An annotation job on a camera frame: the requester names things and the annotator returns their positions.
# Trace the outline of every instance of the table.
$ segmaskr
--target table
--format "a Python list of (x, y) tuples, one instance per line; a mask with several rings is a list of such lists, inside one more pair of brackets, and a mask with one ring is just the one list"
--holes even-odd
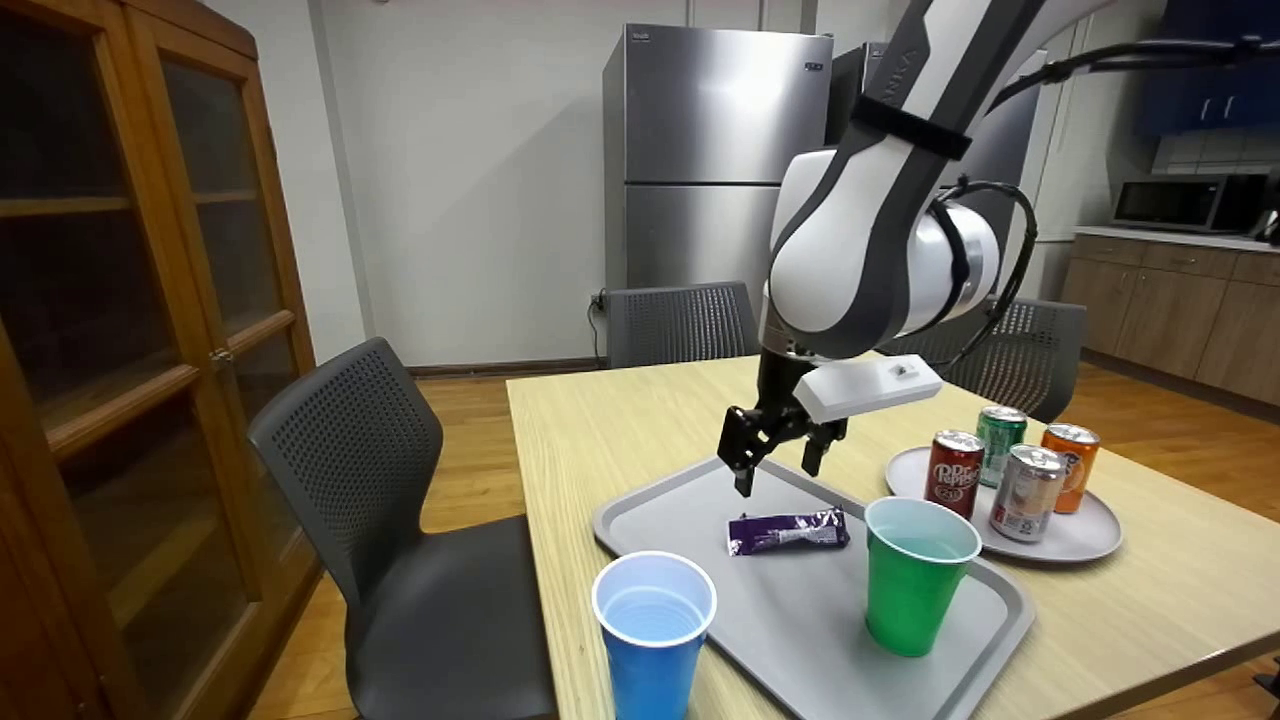
[[(757, 360), (514, 379), (508, 400), (559, 717), (613, 717), (589, 601), (608, 566), (594, 517), (717, 458), (724, 410), (757, 406)], [(937, 427), (974, 427), (977, 410), (982, 396), (945, 388), (857, 418), (819, 477), (861, 504), (878, 501), (898, 451), (928, 444)], [(799, 444), (773, 462), (799, 469)], [(1280, 644), (1280, 525), (1118, 451), (1099, 451), (1087, 488), (1118, 508), (1125, 550), (1087, 569), (996, 566), (1039, 619), (982, 717), (1112, 712)], [(720, 651), (703, 651), (692, 717), (786, 712)]]

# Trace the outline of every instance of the green cup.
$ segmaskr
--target green cup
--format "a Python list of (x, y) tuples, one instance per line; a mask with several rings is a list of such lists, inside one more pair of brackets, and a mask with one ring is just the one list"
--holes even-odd
[(928, 656), (966, 569), (984, 550), (951, 508), (883, 497), (870, 525), (870, 633), (898, 656)]

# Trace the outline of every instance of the can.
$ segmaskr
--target can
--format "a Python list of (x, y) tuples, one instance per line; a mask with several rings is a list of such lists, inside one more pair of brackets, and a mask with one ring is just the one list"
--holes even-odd
[(1019, 543), (1038, 543), (1065, 488), (1065, 462), (1054, 447), (1015, 444), (990, 525)]
[(1065, 458), (1065, 492), (1056, 497), (1060, 517), (1071, 517), (1083, 501), (1083, 484), (1097, 458), (1097, 434), (1080, 424), (1050, 424), (1039, 437), (1039, 447), (1054, 447)]
[(977, 414), (977, 437), (984, 441), (982, 484), (996, 488), (1004, 480), (1007, 447), (1028, 434), (1028, 418), (1007, 406), (990, 406)]
[(984, 444), (974, 434), (945, 427), (928, 447), (926, 501), (974, 517), (977, 473), (984, 466)]

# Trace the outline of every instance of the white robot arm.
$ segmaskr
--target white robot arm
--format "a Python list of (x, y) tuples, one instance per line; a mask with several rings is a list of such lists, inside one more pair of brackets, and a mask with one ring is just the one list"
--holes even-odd
[(805, 469), (815, 473), (844, 418), (939, 388), (920, 360), (826, 360), (872, 351), (990, 296), (999, 245), (966, 204), (932, 204), (937, 179), (966, 157), (996, 90), (1097, 3), (915, 0), (866, 76), (840, 147), (791, 160), (773, 232), (762, 400), (728, 410), (720, 434), (720, 462), (743, 497), (781, 441), (808, 437)]

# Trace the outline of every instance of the stainless steel refrigerator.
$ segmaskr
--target stainless steel refrigerator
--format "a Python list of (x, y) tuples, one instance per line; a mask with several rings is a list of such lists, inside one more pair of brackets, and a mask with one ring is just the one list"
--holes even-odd
[(743, 282), (778, 186), (826, 146), (832, 37), (627, 23), (603, 70), (608, 290)]

